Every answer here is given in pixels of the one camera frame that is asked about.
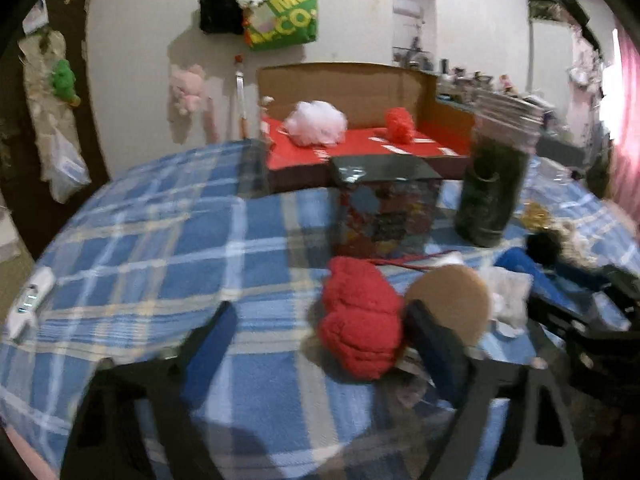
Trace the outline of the cream crochet scrunchie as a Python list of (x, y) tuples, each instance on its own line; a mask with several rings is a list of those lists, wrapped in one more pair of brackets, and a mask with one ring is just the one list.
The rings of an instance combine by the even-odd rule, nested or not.
[(598, 258), (593, 255), (588, 240), (577, 229), (577, 224), (570, 219), (555, 219), (550, 230), (560, 243), (560, 256), (568, 263), (586, 269), (594, 269)]

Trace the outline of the blue cloth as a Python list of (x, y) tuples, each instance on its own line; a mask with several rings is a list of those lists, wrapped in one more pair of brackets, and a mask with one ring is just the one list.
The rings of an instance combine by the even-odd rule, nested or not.
[(513, 247), (506, 250), (496, 259), (495, 266), (511, 272), (530, 275), (533, 278), (532, 288), (530, 289), (532, 294), (566, 310), (577, 312), (577, 304), (552, 283), (541, 267), (526, 255), (523, 248)]

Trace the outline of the round brown powder puff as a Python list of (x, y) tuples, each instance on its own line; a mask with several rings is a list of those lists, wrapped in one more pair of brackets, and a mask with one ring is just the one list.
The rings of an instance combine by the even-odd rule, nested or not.
[(467, 347), (486, 332), (491, 308), (489, 288), (475, 270), (445, 264), (424, 273), (405, 292), (405, 303), (420, 300), (436, 322), (449, 328)]

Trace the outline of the red plush towel toy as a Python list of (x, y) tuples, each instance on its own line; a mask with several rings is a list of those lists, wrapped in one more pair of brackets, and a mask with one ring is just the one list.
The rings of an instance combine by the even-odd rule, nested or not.
[(402, 299), (366, 260), (334, 257), (324, 284), (319, 337), (341, 367), (358, 380), (378, 380), (404, 351)]

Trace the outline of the red knitted pom ball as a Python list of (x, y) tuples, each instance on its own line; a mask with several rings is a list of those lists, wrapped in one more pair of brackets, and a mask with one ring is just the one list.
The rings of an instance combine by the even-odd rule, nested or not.
[(385, 112), (385, 139), (396, 144), (413, 144), (416, 125), (405, 107), (393, 107)]

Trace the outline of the white mesh bath pouf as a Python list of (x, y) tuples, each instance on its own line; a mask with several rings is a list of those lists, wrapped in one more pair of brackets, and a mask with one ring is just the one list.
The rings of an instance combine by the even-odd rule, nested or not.
[(282, 129), (303, 148), (335, 146), (345, 140), (347, 118), (328, 102), (298, 102)]

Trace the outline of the black fluffy scrunchie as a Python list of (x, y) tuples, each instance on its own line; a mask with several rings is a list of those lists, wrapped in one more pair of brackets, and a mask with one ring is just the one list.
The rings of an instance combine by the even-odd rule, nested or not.
[(540, 231), (526, 238), (526, 255), (545, 269), (552, 269), (561, 253), (559, 235), (552, 231)]

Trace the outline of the white cloth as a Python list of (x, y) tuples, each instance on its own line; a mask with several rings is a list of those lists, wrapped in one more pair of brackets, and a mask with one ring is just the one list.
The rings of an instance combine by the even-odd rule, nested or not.
[(432, 266), (464, 266), (465, 261), (461, 252), (448, 252), (434, 260)]

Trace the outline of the pink curtain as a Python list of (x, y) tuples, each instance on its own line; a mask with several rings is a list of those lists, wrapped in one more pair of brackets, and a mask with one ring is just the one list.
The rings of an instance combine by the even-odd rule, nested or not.
[(629, 32), (617, 25), (623, 107), (620, 136), (614, 141), (611, 191), (614, 202), (639, 225), (639, 51)]

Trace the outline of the dark covered side table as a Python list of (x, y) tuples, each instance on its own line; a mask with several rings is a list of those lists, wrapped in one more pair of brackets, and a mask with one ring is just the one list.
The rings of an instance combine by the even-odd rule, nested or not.
[(583, 148), (548, 134), (539, 137), (536, 154), (570, 169), (584, 169), (586, 166), (586, 152)]

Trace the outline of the white timer device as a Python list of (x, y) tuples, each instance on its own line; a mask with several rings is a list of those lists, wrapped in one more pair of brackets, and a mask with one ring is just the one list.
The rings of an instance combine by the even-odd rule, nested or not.
[(35, 270), (11, 304), (6, 317), (9, 340), (19, 340), (29, 328), (38, 326), (40, 308), (54, 289), (56, 277), (50, 266)]

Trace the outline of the blue plaid tablecloth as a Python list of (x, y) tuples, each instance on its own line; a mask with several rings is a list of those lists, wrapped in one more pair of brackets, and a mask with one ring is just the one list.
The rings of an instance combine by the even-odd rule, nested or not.
[(59, 470), (99, 362), (178, 346), (229, 301), (238, 328), (194, 413), (226, 478), (418, 478), (451, 408), (403, 404), (391, 377), (355, 382), (318, 341), (337, 190), (261, 183), (254, 145), (236, 142), (96, 192), (37, 262), (54, 284), (35, 324), (2, 339), (2, 427)]

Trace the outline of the colourful beauty cream tin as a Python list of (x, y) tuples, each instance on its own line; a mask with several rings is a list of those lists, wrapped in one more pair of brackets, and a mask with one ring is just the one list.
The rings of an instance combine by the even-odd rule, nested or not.
[(334, 254), (399, 259), (424, 253), (442, 177), (426, 160), (401, 154), (330, 159), (337, 196)]

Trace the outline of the cardboard box red lining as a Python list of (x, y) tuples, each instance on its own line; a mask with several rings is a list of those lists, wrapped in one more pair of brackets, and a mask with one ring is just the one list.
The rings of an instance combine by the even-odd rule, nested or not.
[[(264, 67), (258, 96), (270, 96), (265, 122), (270, 133), (264, 155), (269, 191), (283, 193), (331, 184), (331, 156), (383, 154), (393, 150), (427, 159), (446, 180), (463, 178), (468, 166), (473, 114), (436, 98), (438, 78), (418, 70), (374, 63), (319, 62)], [(346, 141), (324, 154), (294, 145), (280, 127), (302, 101), (326, 101), (347, 119)], [(387, 143), (385, 113), (403, 107), (416, 125), (416, 142)]]

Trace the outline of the dark brown door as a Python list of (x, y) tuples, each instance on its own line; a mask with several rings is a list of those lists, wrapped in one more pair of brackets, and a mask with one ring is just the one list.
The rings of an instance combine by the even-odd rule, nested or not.
[[(108, 181), (87, 76), (86, 25), (90, 0), (44, 0), (48, 24), (27, 36), (18, 28), (1, 55), (1, 197), (33, 259), (68, 219)], [(60, 101), (50, 76), (66, 58), (76, 76), (78, 107)], [(59, 204), (47, 172), (58, 129), (84, 159), (91, 183)]]

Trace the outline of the white wardrobe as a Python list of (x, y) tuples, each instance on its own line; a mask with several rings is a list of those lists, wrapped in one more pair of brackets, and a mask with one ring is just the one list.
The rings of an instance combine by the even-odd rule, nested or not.
[(526, 91), (563, 115), (570, 105), (570, 75), (578, 28), (564, 22), (530, 20)]

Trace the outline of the white plastic bag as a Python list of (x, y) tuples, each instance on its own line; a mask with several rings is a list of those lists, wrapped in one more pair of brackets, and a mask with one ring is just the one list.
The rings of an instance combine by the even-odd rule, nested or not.
[(47, 181), (52, 198), (66, 203), (74, 194), (91, 183), (88, 167), (73, 144), (55, 129), (51, 144)]

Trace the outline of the green plush dinosaur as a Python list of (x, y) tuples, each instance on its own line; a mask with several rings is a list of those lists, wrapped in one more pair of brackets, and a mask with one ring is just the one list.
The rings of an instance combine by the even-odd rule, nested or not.
[(66, 58), (56, 62), (50, 76), (53, 94), (71, 107), (78, 107), (81, 102), (75, 88), (76, 76)]

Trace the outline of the pink plush rabbit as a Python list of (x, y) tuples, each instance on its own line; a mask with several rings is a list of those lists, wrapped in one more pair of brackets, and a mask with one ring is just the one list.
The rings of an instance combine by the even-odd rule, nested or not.
[(198, 64), (188, 68), (171, 66), (170, 90), (179, 115), (197, 112), (205, 100), (205, 72)]

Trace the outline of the green tote bag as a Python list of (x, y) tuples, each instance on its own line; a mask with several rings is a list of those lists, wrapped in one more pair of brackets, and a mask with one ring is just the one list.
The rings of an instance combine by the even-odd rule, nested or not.
[(318, 37), (318, 0), (267, 0), (243, 10), (245, 42), (252, 51), (311, 44)]

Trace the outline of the wall mirror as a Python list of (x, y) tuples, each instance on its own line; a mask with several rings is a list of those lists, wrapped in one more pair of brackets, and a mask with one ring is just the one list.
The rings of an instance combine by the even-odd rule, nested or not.
[(393, 0), (393, 59), (398, 66), (432, 72), (436, 64), (435, 0)]

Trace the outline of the black bag on wall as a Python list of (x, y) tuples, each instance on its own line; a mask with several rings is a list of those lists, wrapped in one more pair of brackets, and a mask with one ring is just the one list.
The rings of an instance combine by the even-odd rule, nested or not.
[(198, 0), (198, 3), (202, 32), (243, 35), (243, 11), (236, 0)]

